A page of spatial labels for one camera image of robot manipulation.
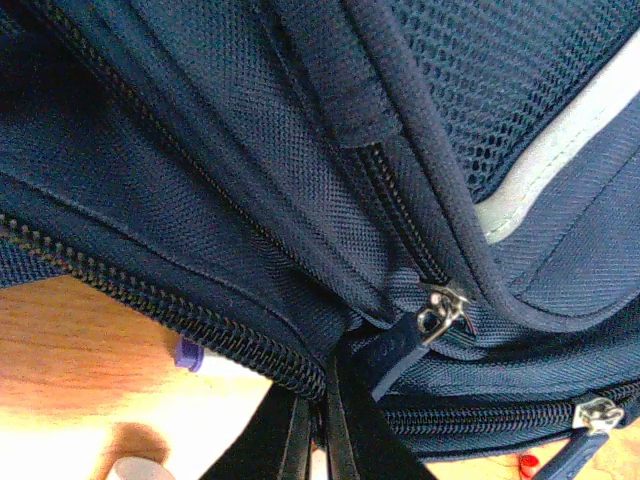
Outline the navy blue backpack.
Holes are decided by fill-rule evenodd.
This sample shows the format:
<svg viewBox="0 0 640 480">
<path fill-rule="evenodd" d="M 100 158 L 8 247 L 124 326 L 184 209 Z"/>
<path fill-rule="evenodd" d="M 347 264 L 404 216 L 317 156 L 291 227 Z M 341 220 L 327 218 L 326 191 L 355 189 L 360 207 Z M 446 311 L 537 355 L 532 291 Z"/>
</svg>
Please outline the navy blue backpack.
<svg viewBox="0 0 640 480">
<path fill-rule="evenodd" d="M 5 1 L 1 282 L 70 274 L 429 461 L 639 416 L 635 1 Z"/>
</svg>

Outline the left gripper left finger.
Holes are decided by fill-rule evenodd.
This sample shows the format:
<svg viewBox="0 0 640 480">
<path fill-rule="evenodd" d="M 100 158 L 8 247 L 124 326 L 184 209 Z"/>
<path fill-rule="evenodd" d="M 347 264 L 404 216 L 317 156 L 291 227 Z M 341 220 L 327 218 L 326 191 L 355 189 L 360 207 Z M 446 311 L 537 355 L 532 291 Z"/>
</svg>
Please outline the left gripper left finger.
<svg viewBox="0 0 640 480">
<path fill-rule="evenodd" d="M 310 403 L 272 386 L 205 480 L 298 480 L 311 477 Z"/>
</svg>

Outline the green white glue stick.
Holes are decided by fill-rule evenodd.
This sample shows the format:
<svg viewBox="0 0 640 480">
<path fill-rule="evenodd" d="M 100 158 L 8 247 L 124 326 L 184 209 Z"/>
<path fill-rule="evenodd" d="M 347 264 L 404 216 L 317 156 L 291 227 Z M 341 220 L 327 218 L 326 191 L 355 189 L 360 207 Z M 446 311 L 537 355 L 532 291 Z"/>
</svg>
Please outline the green white glue stick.
<svg viewBox="0 0 640 480">
<path fill-rule="evenodd" d="M 123 457 L 111 467 L 107 480 L 174 480 L 174 476 L 161 464 L 141 458 Z"/>
</svg>

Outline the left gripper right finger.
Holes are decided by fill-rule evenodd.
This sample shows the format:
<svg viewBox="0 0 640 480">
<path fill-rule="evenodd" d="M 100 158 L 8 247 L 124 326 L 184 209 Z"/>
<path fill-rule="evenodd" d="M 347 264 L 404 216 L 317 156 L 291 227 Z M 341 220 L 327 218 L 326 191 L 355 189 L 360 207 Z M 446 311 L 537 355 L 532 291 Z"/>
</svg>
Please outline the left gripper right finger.
<svg viewBox="0 0 640 480">
<path fill-rule="evenodd" d="M 343 348 L 328 373 L 324 423 L 331 479 L 434 477 L 391 432 Z"/>
</svg>

